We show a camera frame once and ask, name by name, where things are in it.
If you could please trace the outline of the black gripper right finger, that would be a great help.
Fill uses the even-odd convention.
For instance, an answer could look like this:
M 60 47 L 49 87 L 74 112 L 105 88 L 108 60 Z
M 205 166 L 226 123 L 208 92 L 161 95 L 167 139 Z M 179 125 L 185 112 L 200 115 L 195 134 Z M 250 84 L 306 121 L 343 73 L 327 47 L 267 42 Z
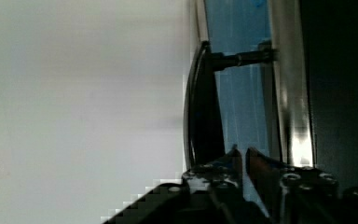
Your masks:
M 250 147 L 246 173 L 272 224 L 338 224 L 337 179 L 313 167 L 295 167 Z

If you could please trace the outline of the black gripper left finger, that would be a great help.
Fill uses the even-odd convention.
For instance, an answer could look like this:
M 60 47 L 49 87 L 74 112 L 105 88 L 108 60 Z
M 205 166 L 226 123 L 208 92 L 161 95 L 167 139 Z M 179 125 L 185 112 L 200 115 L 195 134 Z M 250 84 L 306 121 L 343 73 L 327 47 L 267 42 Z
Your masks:
M 198 164 L 182 174 L 183 194 L 206 192 L 209 188 L 227 185 L 236 194 L 243 194 L 242 155 L 232 148 L 224 156 Z

